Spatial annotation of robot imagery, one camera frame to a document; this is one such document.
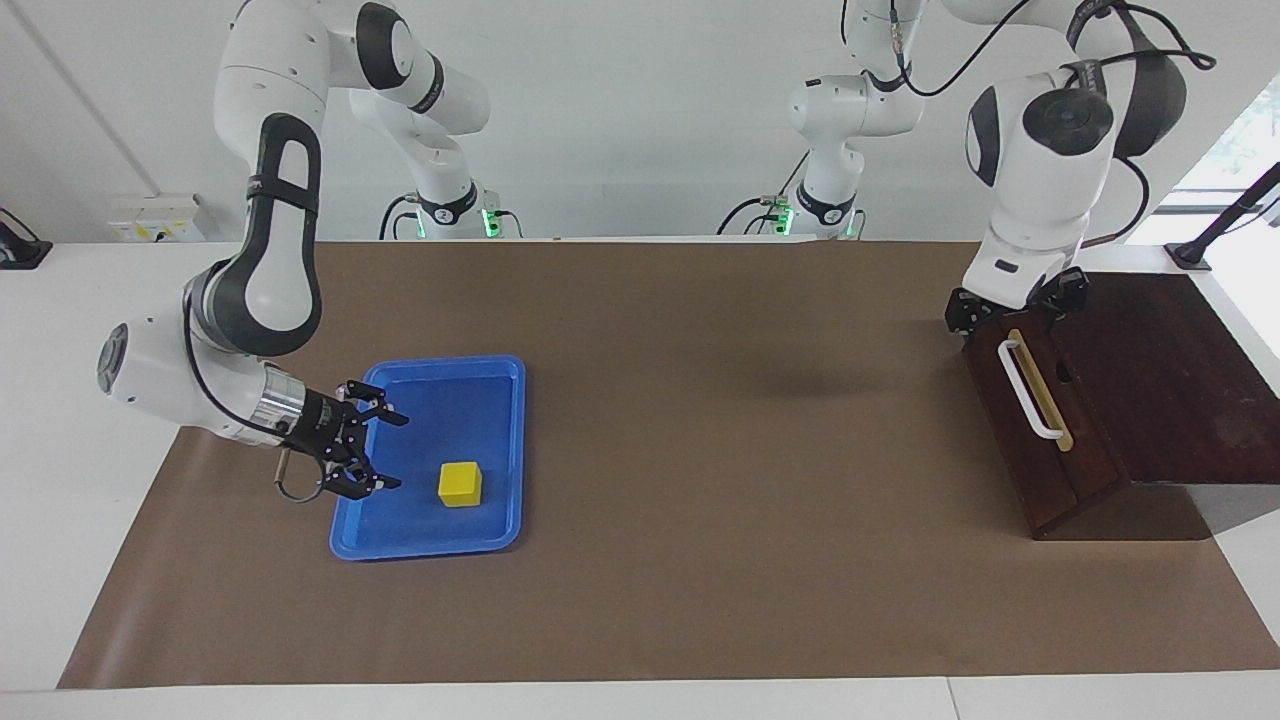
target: brown mat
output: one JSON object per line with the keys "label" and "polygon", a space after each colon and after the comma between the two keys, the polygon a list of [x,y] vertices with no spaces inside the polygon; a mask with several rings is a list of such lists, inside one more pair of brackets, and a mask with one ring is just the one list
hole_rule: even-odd
{"label": "brown mat", "polygon": [[1212,541],[1027,539],[941,322],[972,254],[325,245],[308,384],[527,363],[520,541],[342,562],[332,500],[184,430],[60,687],[1280,666]]}

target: yellow block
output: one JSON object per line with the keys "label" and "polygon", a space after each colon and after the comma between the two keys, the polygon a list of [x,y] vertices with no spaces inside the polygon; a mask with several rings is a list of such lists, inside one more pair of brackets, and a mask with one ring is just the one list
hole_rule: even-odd
{"label": "yellow block", "polygon": [[483,479],[475,462],[445,462],[440,466],[440,501],[445,507],[476,507]]}

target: dark brown wooden box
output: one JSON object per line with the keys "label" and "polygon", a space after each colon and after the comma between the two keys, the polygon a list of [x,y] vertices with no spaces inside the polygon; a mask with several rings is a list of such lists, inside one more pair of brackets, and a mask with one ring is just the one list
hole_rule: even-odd
{"label": "dark brown wooden box", "polygon": [[[1051,329],[1009,315],[964,350],[1032,536],[1202,539],[1280,509],[1280,400],[1196,284],[1091,281],[1084,311]],[[1014,329],[1074,439],[1068,452],[1030,429],[1001,365]]]}

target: blue plastic tray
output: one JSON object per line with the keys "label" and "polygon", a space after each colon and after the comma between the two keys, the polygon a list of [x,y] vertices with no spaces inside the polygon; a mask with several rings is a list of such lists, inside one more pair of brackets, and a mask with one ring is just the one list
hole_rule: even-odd
{"label": "blue plastic tray", "polygon": [[[404,484],[356,502],[338,500],[329,548],[343,560],[493,552],[520,534],[525,464],[525,364],[517,357],[397,360],[365,382],[408,415],[372,423],[367,451],[378,471]],[[475,461],[479,507],[440,502],[440,465]]]}

